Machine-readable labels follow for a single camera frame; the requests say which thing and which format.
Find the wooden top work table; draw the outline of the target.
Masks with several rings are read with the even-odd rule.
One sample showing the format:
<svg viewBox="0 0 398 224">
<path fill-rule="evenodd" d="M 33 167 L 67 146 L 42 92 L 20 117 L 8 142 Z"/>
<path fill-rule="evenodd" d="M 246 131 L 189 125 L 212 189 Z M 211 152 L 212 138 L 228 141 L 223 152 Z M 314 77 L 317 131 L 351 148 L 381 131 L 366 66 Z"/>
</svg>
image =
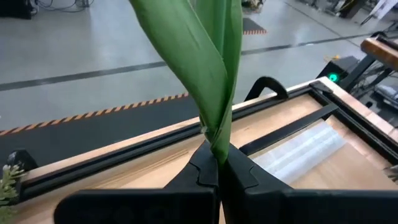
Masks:
<svg viewBox="0 0 398 224">
<path fill-rule="evenodd" d="M 398 72 L 398 37 L 369 37 L 362 41 L 360 47 L 368 56 Z"/>
</svg>

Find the black striped-edge floor mat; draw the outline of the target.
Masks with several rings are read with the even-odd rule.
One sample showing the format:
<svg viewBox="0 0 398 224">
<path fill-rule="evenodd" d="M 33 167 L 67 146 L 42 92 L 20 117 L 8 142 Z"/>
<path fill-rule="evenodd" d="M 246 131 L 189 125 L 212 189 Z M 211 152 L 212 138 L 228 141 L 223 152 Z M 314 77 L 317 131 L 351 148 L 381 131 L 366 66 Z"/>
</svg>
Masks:
<svg viewBox="0 0 398 224">
<path fill-rule="evenodd" d="M 0 168 L 16 150 L 45 166 L 197 116 L 194 100 L 183 93 L 0 130 Z"/>
<path fill-rule="evenodd" d="M 243 34 L 244 35 L 259 35 L 266 34 L 265 28 L 261 27 L 259 24 L 255 23 L 250 18 L 243 18 Z"/>
</svg>

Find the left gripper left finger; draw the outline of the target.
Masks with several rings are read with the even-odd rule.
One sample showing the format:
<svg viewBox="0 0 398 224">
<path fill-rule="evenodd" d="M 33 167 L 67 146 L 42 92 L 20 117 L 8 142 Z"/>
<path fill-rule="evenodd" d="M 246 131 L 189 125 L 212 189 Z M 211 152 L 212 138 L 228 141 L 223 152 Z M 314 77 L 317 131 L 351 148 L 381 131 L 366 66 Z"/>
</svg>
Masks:
<svg viewBox="0 0 398 224">
<path fill-rule="evenodd" d="M 79 190 L 62 199 L 54 224 L 215 224 L 219 218 L 218 165 L 203 142 L 161 189 Z"/>
</svg>

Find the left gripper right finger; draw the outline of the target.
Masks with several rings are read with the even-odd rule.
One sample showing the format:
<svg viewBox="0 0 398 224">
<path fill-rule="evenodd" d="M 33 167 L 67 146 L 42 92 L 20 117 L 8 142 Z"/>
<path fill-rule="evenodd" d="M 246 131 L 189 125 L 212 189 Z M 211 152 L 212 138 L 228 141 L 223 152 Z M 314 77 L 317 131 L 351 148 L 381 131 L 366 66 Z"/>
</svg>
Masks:
<svg viewBox="0 0 398 224">
<path fill-rule="evenodd" d="M 230 151 L 221 197 L 232 224 L 398 224 L 398 190 L 294 189 Z"/>
</svg>

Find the black aluminium table frame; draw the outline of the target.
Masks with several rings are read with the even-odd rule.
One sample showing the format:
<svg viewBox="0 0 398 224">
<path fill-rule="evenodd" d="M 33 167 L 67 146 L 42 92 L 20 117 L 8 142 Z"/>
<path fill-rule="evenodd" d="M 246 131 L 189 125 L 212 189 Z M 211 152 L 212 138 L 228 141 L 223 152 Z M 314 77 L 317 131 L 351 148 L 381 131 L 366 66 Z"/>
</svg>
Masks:
<svg viewBox="0 0 398 224">
<path fill-rule="evenodd" d="M 398 137 L 393 138 L 390 131 L 383 131 L 376 123 L 370 121 L 361 108 L 348 101 L 350 94 L 332 81 L 319 78 L 287 90 L 287 93 L 289 97 L 286 100 L 279 100 L 276 93 L 265 88 L 258 98 L 246 101 L 241 106 L 233 106 L 232 119 L 238 120 L 300 95 L 309 94 L 319 104 L 334 105 L 342 117 L 352 119 L 355 125 L 364 131 L 363 138 L 372 146 L 380 146 L 385 151 L 387 159 L 390 161 L 398 159 Z M 16 189 L 19 196 L 16 201 L 25 202 L 102 170 L 196 136 L 200 131 L 198 119 L 193 118 L 102 147 L 93 153 L 85 153 L 80 160 L 70 158 L 31 170 L 17 182 Z"/>
</svg>

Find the black table clamp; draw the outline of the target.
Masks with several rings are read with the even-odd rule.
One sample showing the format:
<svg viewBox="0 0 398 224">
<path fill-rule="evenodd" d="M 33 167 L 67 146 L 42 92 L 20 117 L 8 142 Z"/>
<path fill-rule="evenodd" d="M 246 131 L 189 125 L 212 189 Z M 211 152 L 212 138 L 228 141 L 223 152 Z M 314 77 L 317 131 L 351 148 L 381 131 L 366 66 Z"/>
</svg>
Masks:
<svg viewBox="0 0 398 224">
<path fill-rule="evenodd" d="M 245 98 L 245 101 L 258 98 L 265 88 L 268 88 L 276 93 L 276 97 L 279 100 L 286 100 L 289 97 L 289 94 L 287 93 L 285 87 L 276 79 L 272 77 L 260 77 L 254 82 L 248 95 Z"/>
<path fill-rule="evenodd" d="M 38 168 L 35 159 L 24 149 L 11 152 L 3 166 L 3 171 L 11 177 L 24 177 L 29 171 Z"/>
</svg>

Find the dark purple artificial tulip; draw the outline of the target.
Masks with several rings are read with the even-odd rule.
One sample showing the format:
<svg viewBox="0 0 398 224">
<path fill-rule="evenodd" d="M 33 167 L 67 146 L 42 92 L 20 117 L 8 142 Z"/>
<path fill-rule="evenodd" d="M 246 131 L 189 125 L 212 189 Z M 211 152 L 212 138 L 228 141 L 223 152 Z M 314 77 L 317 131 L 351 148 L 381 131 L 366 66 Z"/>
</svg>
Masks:
<svg viewBox="0 0 398 224">
<path fill-rule="evenodd" d="M 218 164 L 229 152 L 241 0 L 129 0 L 151 44 L 194 99 Z"/>
</svg>

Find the black box with green light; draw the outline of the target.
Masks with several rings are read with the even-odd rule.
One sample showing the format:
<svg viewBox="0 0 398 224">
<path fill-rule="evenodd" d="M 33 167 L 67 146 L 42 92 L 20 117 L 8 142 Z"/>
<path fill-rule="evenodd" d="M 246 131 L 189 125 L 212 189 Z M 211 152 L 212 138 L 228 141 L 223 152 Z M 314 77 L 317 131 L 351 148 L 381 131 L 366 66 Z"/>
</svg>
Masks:
<svg viewBox="0 0 398 224">
<path fill-rule="evenodd" d="M 354 56 L 333 58 L 326 64 L 317 78 L 327 77 L 330 81 L 339 84 L 353 71 L 358 63 L 359 60 Z"/>
</svg>

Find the potted green leafy plant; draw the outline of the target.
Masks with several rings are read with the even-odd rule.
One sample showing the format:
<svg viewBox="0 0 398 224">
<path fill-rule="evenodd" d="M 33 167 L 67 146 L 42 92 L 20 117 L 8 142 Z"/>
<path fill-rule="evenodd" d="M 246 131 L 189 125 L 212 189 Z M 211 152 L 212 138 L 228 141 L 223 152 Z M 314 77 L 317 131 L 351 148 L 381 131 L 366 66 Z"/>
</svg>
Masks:
<svg viewBox="0 0 398 224">
<path fill-rule="evenodd" d="M 17 181 L 25 174 L 22 164 L 4 165 L 0 178 L 0 224 L 8 224 L 16 214 L 13 200 L 19 196 Z"/>
</svg>

